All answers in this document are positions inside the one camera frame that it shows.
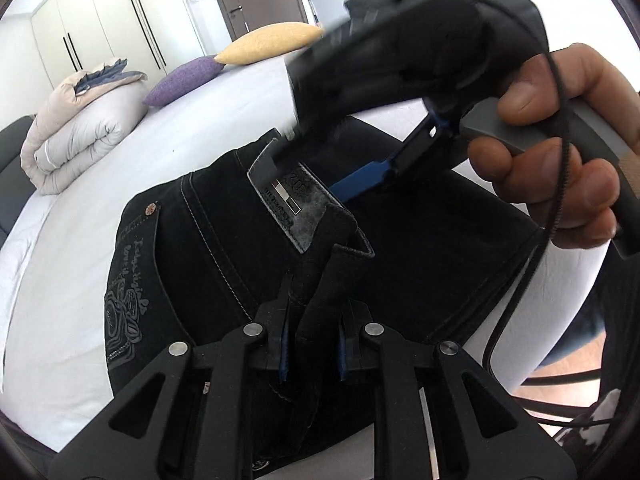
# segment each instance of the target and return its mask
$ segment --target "black handle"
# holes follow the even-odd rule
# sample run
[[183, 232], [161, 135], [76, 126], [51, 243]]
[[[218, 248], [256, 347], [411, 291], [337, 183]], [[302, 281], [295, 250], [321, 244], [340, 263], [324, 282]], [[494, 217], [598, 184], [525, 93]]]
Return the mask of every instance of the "black handle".
[[162, 50], [160, 50], [160, 45], [158, 45], [158, 41], [156, 40], [156, 36], [154, 35], [154, 30], [151, 28], [151, 23], [149, 23], [149, 20], [146, 16], [145, 7], [143, 7], [142, 5], [142, 0], [138, 0], [138, 3], [140, 4], [140, 10], [142, 10], [142, 16], [144, 16], [146, 26], [149, 28], [149, 32], [151, 33], [151, 38], [154, 40], [154, 44], [158, 49], [158, 54], [160, 54], [160, 59], [162, 60], [162, 64], [166, 66], [166, 61], [164, 60], [164, 56], [162, 55]]
[[[480, 101], [460, 121], [460, 133], [468, 140], [481, 136], [500, 140], [513, 155], [548, 139], [547, 121], [529, 126], [509, 126], [497, 112], [497, 98]], [[615, 130], [581, 98], [571, 99], [569, 128], [572, 144], [583, 162], [608, 160], [620, 177], [620, 196], [611, 207], [618, 220], [613, 240], [623, 258], [640, 253], [640, 157]]]
[[158, 67], [158, 70], [161, 70], [160, 64], [158, 63], [158, 60], [156, 59], [156, 53], [154, 52], [153, 48], [151, 47], [151, 43], [149, 43], [149, 38], [146, 36], [145, 27], [143, 27], [142, 20], [140, 20], [140, 15], [138, 14], [138, 10], [136, 9], [136, 4], [133, 2], [133, 0], [129, 0], [129, 1], [131, 2], [131, 7], [133, 7], [133, 12], [136, 13], [136, 18], [138, 19], [138, 24], [140, 25], [140, 29], [142, 29], [142, 35], [145, 37], [146, 44], [149, 47], [149, 50], [151, 51], [151, 55], [153, 56], [154, 61], [156, 62], [156, 66]]
[[62, 36], [62, 41], [65, 43], [66, 53], [69, 54], [69, 59], [71, 60], [71, 64], [74, 66], [74, 71], [78, 71], [78, 67], [76, 66], [76, 62], [74, 61], [74, 57], [71, 55], [71, 51], [69, 50], [68, 44], [66, 44], [66, 38]]
[[71, 34], [67, 33], [66, 35], [69, 38], [69, 43], [71, 44], [71, 49], [74, 51], [74, 54], [76, 55], [76, 59], [78, 60], [78, 66], [80, 67], [80, 70], [84, 70], [84, 67], [82, 66], [82, 63], [80, 62], [80, 58], [78, 57], [78, 53], [76, 52], [76, 48], [74, 47], [74, 42], [71, 39]]

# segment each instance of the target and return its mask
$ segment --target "wardrobe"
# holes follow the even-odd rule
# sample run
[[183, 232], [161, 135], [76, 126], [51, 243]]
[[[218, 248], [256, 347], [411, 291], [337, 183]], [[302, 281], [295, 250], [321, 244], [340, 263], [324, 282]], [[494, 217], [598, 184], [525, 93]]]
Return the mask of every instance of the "wardrobe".
[[126, 58], [153, 85], [204, 55], [184, 0], [47, 0], [31, 23], [54, 87], [110, 57]]

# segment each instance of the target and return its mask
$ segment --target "door handle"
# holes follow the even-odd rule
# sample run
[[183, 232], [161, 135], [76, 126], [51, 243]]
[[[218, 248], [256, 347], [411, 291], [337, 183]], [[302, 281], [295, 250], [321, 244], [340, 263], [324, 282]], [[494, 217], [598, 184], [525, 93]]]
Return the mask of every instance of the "door handle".
[[138, 10], [136, 9], [136, 4], [133, 3], [133, 0], [129, 0], [129, 1], [131, 2], [131, 7], [133, 7], [133, 12], [136, 13], [138, 24], [140, 25], [140, 29], [142, 29], [142, 35], [145, 37], [146, 44], [149, 47], [149, 50], [151, 51], [151, 55], [153, 56], [154, 61], [156, 62], [156, 66], [158, 67], [158, 70], [162, 70], [162, 68], [160, 67], [160, 64], [158, 63], [158, 59], [156, 58], [156, 53], [151, 48], [151, 43], [149, 42], [149, 38], [146, 36], [145, 27], [142, 26], [142, 20], [140, 20], [140, 15], [138, 14]]
[[78, 71], [78, 67], [76, 66], [76, 62], [74, 61], [74, 57], [71, 55], [71, 51], [69, 50], [68, 44], [66, 44], [66, 38], [62, 36], [62, 41], [65, 44], [66, 53], [69, 54], [69, 59], [71, 60], [71, 64], [74, 66], [74, 71]]
[[71, 45], [71, 50], [73, 50], [74, 54], [76, 55], [76, 59], [78, 60], [78, 66], [80, 67], [80, 70], [84, 70], [84, 67], [82, 66], [82, 63], [80, 62], [80, 58], [78, 57], [78, 53], [76, 52], [76, 48], [74, 47], [74, 42], [71, 39], [71, 34], [67, 33], [66, 35], [69, 38], [69, 43]]
[[149, 32], [151, 32], [151, 39], [154, 40], [156, 44], [156, 48], [158, 49], [158, 54], [160, 54], [160, 59], [162, 60], [162, 64], [166, 66], [166, 61], [164, 60], [164, 56], [162, 55], [162, 50], [160, 50], [160, 45], [158, 45], [158, 40], [156, 40], [156, 35], [154, 34], [154, 30], [151, 28], [151, 23], [149, 23], [149, 19], [146, 16], [145, 7], [142, 6], [142, 0], [138, 0], [138, 4], [140, 5], [140, 10], [142, 10], [142, 16], [146, 21], [146, 26], [149, 28]]

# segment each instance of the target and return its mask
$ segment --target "fingernail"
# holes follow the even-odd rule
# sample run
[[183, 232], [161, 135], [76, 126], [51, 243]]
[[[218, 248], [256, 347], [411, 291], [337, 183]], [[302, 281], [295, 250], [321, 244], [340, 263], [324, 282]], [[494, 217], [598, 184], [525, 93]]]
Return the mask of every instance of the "fingernail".
[[516, 81], [509, 86], [507, 93], [502, 96], [502, 101], [513, 111], [520, 111], [526, 107], [536, 94], [536, 88], [527, 81]]
[[597, 208], [605, 202], [609, 202], [614, 193], [614, 187], [611, 179], [608, 175], [600, 172], [594, 172], [587, 176], [582, 190], [584, 193], [585, 203], [593, 208]]
[[542, 175], [553, 185], [558, 182], [560, 172], [560, 147], [553, 146], [542, 160]]

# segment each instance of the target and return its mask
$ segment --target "cord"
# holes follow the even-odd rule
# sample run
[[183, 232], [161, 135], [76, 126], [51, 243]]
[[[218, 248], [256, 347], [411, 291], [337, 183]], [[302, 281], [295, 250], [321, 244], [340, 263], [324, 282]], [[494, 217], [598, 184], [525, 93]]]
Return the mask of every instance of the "cord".
[[[567, 181], [568, 181], [568, 168], [569, 168], [569, 156], [570, 156], [570, 148], [571, 148], [571, 139], [569, 133], [569, 123], [567, 113], [569, 111], [569, 99], [566, 94], [566, 89], [564, 87], [564, 83], [560, 76], [560, 71], [558, 70], [558, 66], [554, 61], [551, 53], [549, 52], [548, 47], [543, 44], [542, 41], [533, 33], [529, 25], [523, 22], [519, 16], [517, 16], [514, 12], [511, 12], [509, 9], [505, 8], [501, 4], [493, 2], [491, 0], [477, 0], [482, 4], [485, 4], [492, 9], [498, 10], [498, 12], [503, 13], [508, 18], [511, 18], [517, 25], [524, 30], [530, 37], [533, 38], [534, 41], [538, 44], [540, 51], [543, 56], [545, 56], [546, 62], [548, 62], [549, 68], [551, 69], [551, 73], [554, 77], [554, 81], [556, 83], [556, 89], [558, 91], [558, 103], [559, 110], [556, 114], [555, 120], [551, 121], [549, 124], [552, 133], [556, 137], [560, 137], [562, 140], [561, 147], [561, 158], [560, 158], [560, 172], [558, 174], [558, 181], [556, 183], [556, 190], [554, 192], [554, 196], [551, 202], [551, 208], [549, 209], [549, 213], [546, 217], [545, 228], [542, 234], [542, 237], [534, 248], [531, 258], [529, 259], [529, 263], [527, 264], [522, 278], [520, 279], [516, 289], [507, 304], [507, 307], [504, 309], [504, 312], [500, 316], [498, 323], [495, 325], [494, 330], [491, 332], [489, 336], [489, 340], [487, 342], [486, 347], [484, 348], [484, 353], [482, 354], [482, 366], [484, 369], [491, 375], [492, 378], [496, 379], [494, 370], [491, 366], [491, 357], [494, 354], [495, 346], [500, 340], [502, 334], [504, 333], [504, 329], [506, 328], [509, 320], [513, 316], [513, 313], [516, 311], [520, 300], [524, 296], [524, 293], [529, 288], [531, 280], [533, 279], [533, 275], [538, 270], [538, 266], [540, 265], [540, 261], [545, 255], [546, 248], [549, 243], [553, 239], [553, 236], [556, 234], [556, 230], [558, 228], [558, 223], [560, 221], [560, 215], [562, 213], [562, 200], [564, 200], [564, 192], [566, 190]], [[588, 428], [590, 426], [599, 426], [601, 424], [610, 424], [613, 419], [609, 418], [606, 420], [597, 420], [591, 422], [560, 422], [558, 420], [550, 420], [546, 418], [538, 418], [533, 417], [533, 419], [539, 424], [548, 424], [550, 426], [562, 426], [564, 428]]]

